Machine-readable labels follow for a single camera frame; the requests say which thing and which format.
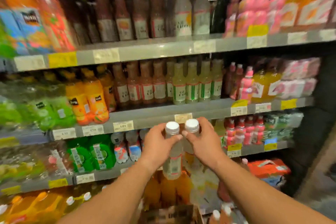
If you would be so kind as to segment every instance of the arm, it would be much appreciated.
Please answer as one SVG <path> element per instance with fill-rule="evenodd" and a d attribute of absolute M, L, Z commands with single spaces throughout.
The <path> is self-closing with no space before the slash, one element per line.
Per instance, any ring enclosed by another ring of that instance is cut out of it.
<path fill-rule="evenodd" d="M 202 129 L 200 137 L 187 131 L 182 134 L 190 141 L 200 161 L 224 182 L 230 196 L 250 223 L 335 223 L 269 186 L 232 161 L 221 149 L 220 139 L 208 120 L 201 117 L 198 121 Z"/>
<path fill-rule="evenodd" d="M 182 138 L 182 135 L 175 135 L 164 139 L 162 131 L 165 126 L 159 124 L 150 129 L 141 158 L 135 165 L 58 224 L 129 223 L 150 177 L 168 158 L 171 147 Z"/>

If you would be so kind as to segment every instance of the white price tag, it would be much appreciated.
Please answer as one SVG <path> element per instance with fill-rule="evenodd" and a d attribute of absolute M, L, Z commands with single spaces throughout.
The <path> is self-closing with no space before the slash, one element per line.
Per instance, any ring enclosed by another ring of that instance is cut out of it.
<path fill-rule="evenodd" d="M 128 169 L 128 167 L 120 169 L 120 175 L 122 175 L 124 172 L 126 172 L 127 169 Z"/>
<path fill-rule="evenodd" d="M 247 106 L 231 107 L 231 116 L 247 115 Z"/>
<path fill-rule="evenodd" d="M 120 61 L 119 49 L 108 48 L 108 49 L 93 50 L 93 58 L 95 64 L 119 62 Z"/>
<path fill-rule="evenodd" d="M 47 69 L 43 55 L 14 57 L 18 72 Z"/>
<path fill-rule="evenodd" d="M 192 113 L 175 114 L 175 121 L 179 124 L 185 123 L 187 120 L 192 118 L 193 118 Z"/>
<path fill-rule="evenodd" d="M 77 175 L 76 176 L 76 184 L 94 182 L 95 174 L 86 174 L 86 175 Z"/>
<path fill-rule="evenodd" d="M 200 40 L 194 42 L 194 53 L 209 53 L 209 52 L 216 52 L 216 40 L 209 39 L 209 40 Z"/>
<path fill-rule="evenodd" d="M 95 136 L 104 133 L 103 125 L 83 126 L 82 130 L 84 136 Z"/>
<path fill-rule="evenodd" d="M 122 132 L 134 129 L 134 124 L 132 120 L 113 122 L 114 132 Z"/>
<path fill-rule="evenodd" d="M 75 128 L 55 129 L 52 131 L 55 141 L 76 137 Z"/>
<path fill-rule="evenodd" d="M 271 111 L 271 103 L 262 103 L 255 105 L 255 113 L 270 112 L 270 111 Z"/>
<path fill-rule="evenodd" d="M 304 44 L 307 42 L 307 32 L 288 33 L 287 44 Z"/>
<path fill-rule="evenodd" d="M 267 47 L 267 35 L 250 36 L 247 38 L 247 48 L 262 48 Z"/>
<path fill-rule="evenodd" d="M 242 150 L 228 151 L 227 156 L 229 158 L 240 157 L 242 155 Z"/>
<path fill-rule="evenodd" d="M 322 41 L 328 42 L 336 40 L 336 29 L 322 29 L 319 33 Z"/>

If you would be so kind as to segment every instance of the yellow price tag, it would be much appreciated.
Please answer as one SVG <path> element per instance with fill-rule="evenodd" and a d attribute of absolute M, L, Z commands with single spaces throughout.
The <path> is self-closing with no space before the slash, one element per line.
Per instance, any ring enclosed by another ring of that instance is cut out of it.
<path fill-rule="evenodd" d="M 269 143 L 264 145 L 264 151 L 272 151 L 277 149 L 278 149 L 277 143 Z"/>
<path fill-rule="evenodd" d="M 21 189 L 20 185 L 1 190 L 1 193 L 3 195 L 7 195 L 7 196 L 14 195 L 14 194 L 19 194 L 21 192 L 22 192 L 22 189 Z"/>
<path fill-rule="evenodd" d="M 231 107 L 240 107 L 240 106 L 247 106 L 248 101 L 246 99 L 241 99 L 241 100 L 237 100 L 235 101 Z"/>
<path fill-rule="evenodd" d="M 296 108 L 297 98 L 281 101 L 281 110 Z"/>
<path fill-rule="evenodd" d="M 16 137 L 0 138 L 0 148 L 14 147 L 20 145 L 20 141 Z"/>
<path fill-rule="evenodd" d="M 237 151 L 237 150 L 241 150 L 242 149 L 242 144 L 241 143 L 237 143 L 234 145 L 229 145 L 227 147 L 227 151 Z"/>
<path fill-rule="evenodd" d="M 50 68 L 77 66 L 76 52 L 48 54 L 48 59 Z"/>
<path fill-rule="evenodd" d="M 66 178 L 48 181 L 48 185 L 50 189 L 64 187 L 64 186 L 68 186 L 68 181 L 66 180 Z"/>
<path fill-rule="evenodd" d="M 247 30 L 247 37 L 262 36 L 268 34 L 268 25 L 251 25 Z"/>

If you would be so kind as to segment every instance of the hand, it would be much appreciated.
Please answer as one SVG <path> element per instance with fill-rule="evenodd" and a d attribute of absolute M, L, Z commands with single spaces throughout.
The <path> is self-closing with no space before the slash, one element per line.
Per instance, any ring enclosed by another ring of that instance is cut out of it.
<path fill-rule="evenodd" d="M 212 124 L 200 117 L 197 119 L 201 127 L 201 134 L 196 137 L 194 134 L 182 131 L 182 135 L 191 143 L 196 157 L 210 169 L 215 170 L 218 161 L 220 161 L 225 153 L 221 147 L 221 140 L 216 134 Z"/>
<path fill-rule="evenodd" d="M 154 126 L 145 136 L 144 147 L 139 161 L 142 161 L 152 174 L 169 157 L 171 147 L 183 138 L 182 135 L 174 135 L 165 139 L 162 135 L 165 127 L 165 123 Z"/>

